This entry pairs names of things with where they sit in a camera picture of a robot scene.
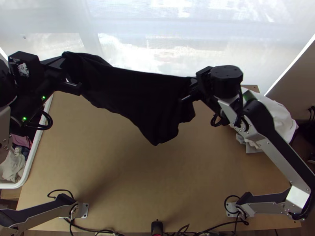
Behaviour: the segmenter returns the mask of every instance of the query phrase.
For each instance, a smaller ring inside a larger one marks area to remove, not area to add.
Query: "sheer curtain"
[[[193,76],[236,65],[261,93],[315,33],[311,0],[0,0],[0,47],[97,54],[113,66]]]

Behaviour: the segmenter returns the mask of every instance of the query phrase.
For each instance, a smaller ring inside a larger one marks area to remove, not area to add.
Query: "white basket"
[[[52,97],[53,95],[51,95],[51,97],[49,99],[47,99],[46,103],[45,103],[45,107],[44,107],[44,111],[48,113],[49,108],[50,108],[50,104],[52,102]],[[40,124],[44,125],[46,122],[46,118],[42,115],[41,120],[40,120]],[[35,153],[37,151],[37,147],[39,144],[39,141],[41,140],[42,137],[42,133],[43,130],[37,130],[35,133],[35,137],[33,140],[33,144],[30,150],[30,153],[28,154],[28,159],[25,163],[25,168],[24,168],[24,172],[23,175],[21,177],[21,179],[19,180],[19,182],[17,183],[12,183],[10,181],[7,180],[0,180],[0,189],[4,189],[4,188],[19,188],[21,187],[27,180],[28,178],[28,174],[30,173],[31,167],[32,167],[32,163],[35,157]]]

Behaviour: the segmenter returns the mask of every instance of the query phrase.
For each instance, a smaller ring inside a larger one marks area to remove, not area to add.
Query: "metal bracket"
[[[89,204],[88,203],[79,203],[74,205],[70,211],[70,218],[69,217],[59,217],[65,219],[78,219],[82,218],[85,219],[89,213]]]
[[[227,217],[232,217],[232,218],[236,218],[237,215],[240,212],[239,218],[245,220],[247,217],[251,217],[249,216],[246,211],[244,211],[242,208],[240,208],[236,202],[232,202],[232,203],[226,203],[226,209],[230,212],[237,212],[236,214],[231,214],[228,211],[226,211],[226,216]]]

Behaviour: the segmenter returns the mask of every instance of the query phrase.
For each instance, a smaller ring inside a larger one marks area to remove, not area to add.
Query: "white cloth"
[[[298,128],[298,125],[295,122],[295,120],[291,118],[290,112],[282,104],[273,101],[260,93],[253,91],[251,92],[256,96],[256,98],[260,102],[262,102],[265,105],[265,107],[267,107],[268,111],[272,115],[275,130],[281,135],[281,137],[287,143],[289,143],[294,135],[295,130]],[[236,139],[241,143],[238,134],[236,134]],[[245,138],[244,142],[256,148],[257,150],[260,149],[259,145],[257,145],[257,143],[255,143],[254,141]]]
[[[17,173],[25,166],[25,156],[21,153],[21,148],[11,149],[7,158],[0,164],[0,179],[12,181],[14,183],[20,180]]]

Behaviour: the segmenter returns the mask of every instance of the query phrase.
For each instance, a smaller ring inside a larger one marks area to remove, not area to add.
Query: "tan tabletop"
[[[166,232],[188,223],[190,231],[202,231],[234,220],[223,207],[228,195],[289,187],[264,153],[245,154],[233,129],[212,127],[213,112],[200,101],[194,107],[196,117],[180,124],[176,138],[153,146],[121,115],[95,108],[82,96],[56,92],[50,108],[54,125],[43,133],[18,209],[49,202],[48,192],[64,188],[90,204],[88,218],[76,220],[83,227],[150,232],[151,222],[159,219]],[[248,221],[237,229],[300,227],[284,215]],[[68,231],[69,225],[57,218],[34,229]]]

